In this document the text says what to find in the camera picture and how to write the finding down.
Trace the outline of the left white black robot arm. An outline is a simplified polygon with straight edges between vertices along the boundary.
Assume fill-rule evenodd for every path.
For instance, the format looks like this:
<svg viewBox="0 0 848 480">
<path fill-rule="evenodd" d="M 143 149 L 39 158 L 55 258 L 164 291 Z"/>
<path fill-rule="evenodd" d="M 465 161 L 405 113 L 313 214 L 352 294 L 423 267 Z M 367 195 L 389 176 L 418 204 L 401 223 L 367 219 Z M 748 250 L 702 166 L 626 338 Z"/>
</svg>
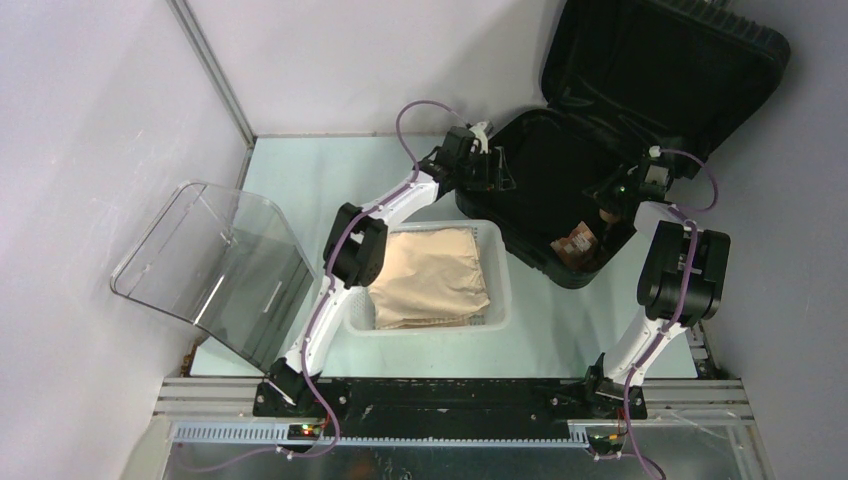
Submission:
<svg viewBox="0 0 848 480">
<path fill-rule="evenodd" d="M 318 299 L 293 345 L 268 371 L 266 382 L 290 415 L 304 416 L 314 408 L 314 381 L 338 329 L 340 310 L 350 294 L 377 279 L 390 230 L 455 189 L 515 188 L 503 149 L 489 144 L 492 129 L 487 121 L 451 128 L 440 146 L 413 162 L 411 173 L 392 191 L 363 206 L 345 203 L 339 208 L 323 251 Z"/>
</svg>

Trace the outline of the beige cloth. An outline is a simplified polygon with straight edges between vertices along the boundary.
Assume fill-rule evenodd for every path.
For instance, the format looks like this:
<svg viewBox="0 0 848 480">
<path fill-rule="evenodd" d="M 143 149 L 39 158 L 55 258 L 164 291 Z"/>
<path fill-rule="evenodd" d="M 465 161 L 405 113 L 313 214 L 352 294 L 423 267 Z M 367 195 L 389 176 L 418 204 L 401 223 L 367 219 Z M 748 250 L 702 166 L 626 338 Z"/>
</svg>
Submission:
<svg viewBox="0 0 848 480">
<path fill-rule="evenodd" d="M 490 305 L 470 228 L 390 234 L 368 293 L 378 330 L 467 326 Z"/>
</svg>

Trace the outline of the white perforated plastic basket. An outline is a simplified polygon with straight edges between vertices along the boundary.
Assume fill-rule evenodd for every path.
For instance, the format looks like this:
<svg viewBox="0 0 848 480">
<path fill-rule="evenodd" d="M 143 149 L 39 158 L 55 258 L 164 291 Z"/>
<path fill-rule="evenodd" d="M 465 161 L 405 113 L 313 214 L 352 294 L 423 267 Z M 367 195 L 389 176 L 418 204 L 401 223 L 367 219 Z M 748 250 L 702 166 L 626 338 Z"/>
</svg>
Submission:
<svg viewBox="0 0 848 480">
<path fill-rule="evenodd" d="M 391 231 L 377 280 L 347 301 L 347 330 L 364 337 L 482 333 L 510 321 L 500 229 L 489 221 L 405 223 Z"/>
</svg>

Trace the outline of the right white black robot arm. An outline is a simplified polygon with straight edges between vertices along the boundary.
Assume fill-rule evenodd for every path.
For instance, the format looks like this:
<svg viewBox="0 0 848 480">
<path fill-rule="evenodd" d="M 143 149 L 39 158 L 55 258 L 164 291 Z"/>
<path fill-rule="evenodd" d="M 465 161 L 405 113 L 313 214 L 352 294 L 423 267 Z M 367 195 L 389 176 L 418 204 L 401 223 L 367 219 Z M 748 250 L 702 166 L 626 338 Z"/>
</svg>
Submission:
<svg viewBox="0 0 848 480">
<path fill-rule="evenodd" d="M 728 234 L 703 229 L 666 201 L 672 161 L 656 156 L 622 171 L 602 191 L 651 243 L 637 282 L 638 310 L 613 348 L 587 370 L 581 402 L 595 418 L 634 407 L 649 367 L 671 341 L 717 312 L 731 250 Z"/>
</svg>

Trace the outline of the black ribbed hard-shell suitcase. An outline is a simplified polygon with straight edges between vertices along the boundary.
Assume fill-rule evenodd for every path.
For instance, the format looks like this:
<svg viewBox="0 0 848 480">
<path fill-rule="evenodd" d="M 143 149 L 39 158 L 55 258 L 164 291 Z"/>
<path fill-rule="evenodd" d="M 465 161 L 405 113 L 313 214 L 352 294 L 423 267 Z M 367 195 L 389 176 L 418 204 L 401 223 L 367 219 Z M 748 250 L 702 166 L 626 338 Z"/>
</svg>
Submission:
<svg viewBox="0 0 848 480">
<path fill-rule="evenodd" d="M 517 187 L 457 190 L 457 206 L 495 223 L 529 267 L 582 288 L 635 232 L 627 214 L 605 229 L 582 190 L 655 145 L 675 160 L 676 177 L 694 177 L 777 89 L 790 57 L 783 34 L 707 1 L 568 1 L 540 77 L 545 105 L 491 139 Z M 599 245 L 574 270 L 550 243 L 581 221 Z"/>
</svg>

